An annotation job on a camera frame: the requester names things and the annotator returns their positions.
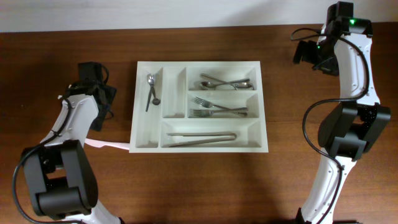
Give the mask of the small steel teaspoon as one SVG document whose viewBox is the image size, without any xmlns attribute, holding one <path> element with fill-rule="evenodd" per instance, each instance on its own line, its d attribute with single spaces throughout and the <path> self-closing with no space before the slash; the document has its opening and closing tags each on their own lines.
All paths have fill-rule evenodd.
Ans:
<svg viewBox="0 0 398 224">
<path fill-rule="evenodd" d="M 151 93 L 152 93 L 152 95 L 154 97 L 154 99 L 152 100 L 152 104 L 157 106 L 157 105 L 160 104 L 161 100 L 158 99 L 158 97 L 156 97 L 156 94 L 155 94 L 155 87 L 154 87 L 154 85 L 155 85 L 155 77 L 153 75 L 149 76 L 149 84 L 150 84 Z"/>
<path fill-rule="evenodd" d="M 148 99 L 147 99 L 146 112 L 148 112 L 149 105 L 150 105 L 150 100 L 151 100 L 152 96 L 155 97 L 155 90 L 154 90 L 155 78 L 154 78 L 154 76 L 151 75 L 151 74 L 148 74 L 147 75 L 147 82 L 148 82 L 148 84 L 150 86 L 150 90 L 149 90 L 149 96 L 148 96 Z"/>
</svg>

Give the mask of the pink plastic knife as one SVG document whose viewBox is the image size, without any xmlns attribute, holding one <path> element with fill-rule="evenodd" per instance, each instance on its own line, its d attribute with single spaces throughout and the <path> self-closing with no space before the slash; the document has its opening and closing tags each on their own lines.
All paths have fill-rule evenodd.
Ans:
<svg viewBox="0 0 398 224">
<path fill-rule="evenodd" d="M 95 140 L 95 139 L 85 139 L 85 144 L 88 144 L 89 146 L 101 148 L 105 146 L 109 147 L 115 147 L 118 149 L 124 149 L 124 150 L 129 150 L 130 149 L 130 144 L 126 142 L 109 142 L 109 141 L 100 141 L 100 140 Z"/>
</svg>

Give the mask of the steel fork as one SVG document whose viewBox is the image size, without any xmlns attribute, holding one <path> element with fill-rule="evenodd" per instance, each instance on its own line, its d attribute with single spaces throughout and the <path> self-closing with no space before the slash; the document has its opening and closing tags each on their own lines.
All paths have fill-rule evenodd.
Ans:
<svg viewBox="0 0 398 224">
<path fill-rule="evenodd" d="M 218 113 L 247 113 L 247 108 L 236 108 L 229 110 L 191 110 L 191 115 L 196 117 L 210 117 Z"/>
<path fill-rule="evenodd" d="M 204 108 L 213 108 L 213 107 L 215 107 L 215 108 L 219 108 L 219 109 L 222 109 L 222 110 L 228 110 L 228 108 L 226 108 L 224 106 L 213 104 L 212 102 L 204 100 L 204 99 L 199 98 L 197 96 L 194 98 L 194 102 L 196 104 L 204 107 Z"/>
</svg>

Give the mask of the large steel spoon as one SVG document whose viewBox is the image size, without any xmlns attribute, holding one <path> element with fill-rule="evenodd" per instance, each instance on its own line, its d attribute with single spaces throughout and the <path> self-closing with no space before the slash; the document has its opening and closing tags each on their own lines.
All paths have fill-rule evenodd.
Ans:
<svg viewBox="0 0 398 224">
<path fill-rule="evenodd" d="M 234 90 L 249 90 L 253 89 L 253 85 L 249 82 L 223 82 L 223 83 L 212 83 L 212 82 L 200 82 L 199 89 L 201 90 L 216 90 L 219 86 L 231 86 Z"/>
</svg>

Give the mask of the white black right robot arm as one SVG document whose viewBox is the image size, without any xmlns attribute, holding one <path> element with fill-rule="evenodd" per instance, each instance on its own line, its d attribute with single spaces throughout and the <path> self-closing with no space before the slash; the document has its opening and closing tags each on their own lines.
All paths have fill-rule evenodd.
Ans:
<svg viewBox="0 0 398 224">
<path fill-rule="evenodd" d="M 326 22 L 313 35 L 297 38 L 293 62 L 312 64 L 313 70 L 337 76 L 340 96 L 325 103 L 337 106 L 321 122 L 318 143 L 309 145 L 321 155 L 310 195 L 298 209 L 293 223 L 333 223 L 333 214 L 343 184 L 363 154 L 370 151 L 391 120 L 391 110 L 382 106 L 371 70 L 372 23 L 354 17 L 351 2 L 338 1 L 327 10 Z"/>
</svg>

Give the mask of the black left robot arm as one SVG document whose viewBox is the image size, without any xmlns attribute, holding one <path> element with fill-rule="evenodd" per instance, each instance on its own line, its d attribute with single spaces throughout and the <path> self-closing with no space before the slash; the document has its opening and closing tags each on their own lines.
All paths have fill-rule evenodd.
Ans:
<svg viewBox="0 0 398 224">
<path fill-rule="evenodd" d="M 13 173 L 14 203 L 29 222 L 16 194 L 16 179 L 24 171 L 33 211 L 51 223 L 122 223 L 98 199 L 98 184 L 84 151 L 89 130 L 100 131 L 113 117 L 116 89 L 107 84 L 108 69 L 99 62 L 78 64 L 79 79 L 58 98 L 62 110 L 41 142 L 24 149 Z"/>
</svg>

